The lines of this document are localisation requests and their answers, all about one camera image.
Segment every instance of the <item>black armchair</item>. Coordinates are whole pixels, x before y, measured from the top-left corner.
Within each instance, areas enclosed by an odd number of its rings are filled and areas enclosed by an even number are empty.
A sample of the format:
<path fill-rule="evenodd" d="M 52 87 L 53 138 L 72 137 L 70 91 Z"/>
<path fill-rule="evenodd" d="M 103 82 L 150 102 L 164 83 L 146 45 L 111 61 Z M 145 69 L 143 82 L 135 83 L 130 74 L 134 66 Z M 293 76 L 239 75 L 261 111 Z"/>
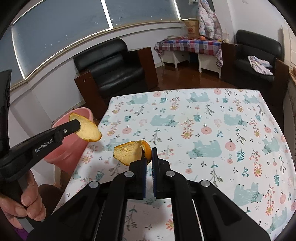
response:
<path fill-rule="evenodd" d="M 75 79 L 87 106 L 101 119 L 112 97 L 147 92 L 158 85 L 151 48 L 128 51 L 122 39 L 95 45 L 74 56 Z"/>
<path fill-rule="evenodd" d="M 283 126 L 283 99 L 289 79 L 289 67 L 283 60 L 281 44 L 271 38 L 245 30 L 236 33 L 237 45 L 222 43 L 221 80 L 238 88 L 259 90 L 279 125 Z M 267 60 L 273 75 L 257 73 L 248 56 Z"/>

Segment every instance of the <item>white floral tablecloth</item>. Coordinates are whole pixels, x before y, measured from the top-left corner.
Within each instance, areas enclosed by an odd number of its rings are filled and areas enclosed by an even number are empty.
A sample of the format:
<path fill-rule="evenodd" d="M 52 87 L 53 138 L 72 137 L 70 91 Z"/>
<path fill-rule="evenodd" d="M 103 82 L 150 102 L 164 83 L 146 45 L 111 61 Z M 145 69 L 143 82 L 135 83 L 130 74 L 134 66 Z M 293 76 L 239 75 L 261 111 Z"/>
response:
<path fill-rule="evenodd" d="M 114 97 L 99 129 L 102 139 L 89 143 L 57 207 L 90 181 L 108 182 L 126 171 L 113 158 L 114 147 L 145 139 L 172 170 L 189 180 L 210 180 L 271 240 L 296 209 L 294 163 L 258 91 L 184 89 Z M 145 200 L 128 201 L 123 240 L 171 241 L 173 229 L 170 199 L 153 197 L 150 164 Z"/>

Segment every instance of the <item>pink trash can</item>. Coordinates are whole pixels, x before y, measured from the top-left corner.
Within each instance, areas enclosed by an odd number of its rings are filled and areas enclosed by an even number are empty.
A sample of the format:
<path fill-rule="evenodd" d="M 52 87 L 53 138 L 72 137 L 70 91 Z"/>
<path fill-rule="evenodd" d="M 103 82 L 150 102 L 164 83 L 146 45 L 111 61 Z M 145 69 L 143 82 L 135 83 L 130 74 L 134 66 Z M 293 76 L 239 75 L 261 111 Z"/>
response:
<path fill-rule="evenodd" d="M 81 107 L 70 111 L 62 118 L 60 118 L 53 127 L 59 126 L 69 121 L 69 115 L 76 113 L 88 118 L 90 121 L 94 120 L 94 116 L 90 109 Z M 80 139 L 75 133 L 66 136 L 57 149 L 44 157 L 45 161 L 58 166 L 61 170 L 72 174 L 77 166 L 77 163 L 85 150 L 88 142 Z"/>

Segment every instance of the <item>silver bolt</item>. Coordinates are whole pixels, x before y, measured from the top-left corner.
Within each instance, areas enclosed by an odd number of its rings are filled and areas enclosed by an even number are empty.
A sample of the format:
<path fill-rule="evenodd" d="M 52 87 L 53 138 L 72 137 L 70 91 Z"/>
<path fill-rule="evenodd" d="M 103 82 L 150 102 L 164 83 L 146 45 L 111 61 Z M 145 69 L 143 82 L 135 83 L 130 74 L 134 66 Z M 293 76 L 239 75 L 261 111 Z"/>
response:
<path fill-rule="evenodd" d="M 168 177 L 173 177 L 175 175 L 174 171 L 166 171 L 165 173 Z"/>
<path fill-rule="evenodd" d="M 202 186 L 204 186 L 205 188 L 207 188 L 211 185 L 211 183 L 208 180 L 202 180 L 200 184 Z"/>
<path fill-rule="evenodd" d="M 132 177 L 133 176 L 133 172 L 132 171 L 127 171 L 127 172 L 124 173 L 124 175 L 126 177 Z"/>
<path fill-rule="evenodd" d="M 89 183 L 89 187 L 90 188 L 96 188 L 98 187 L 99 183 L 97 181 L 92 181 Z"/>

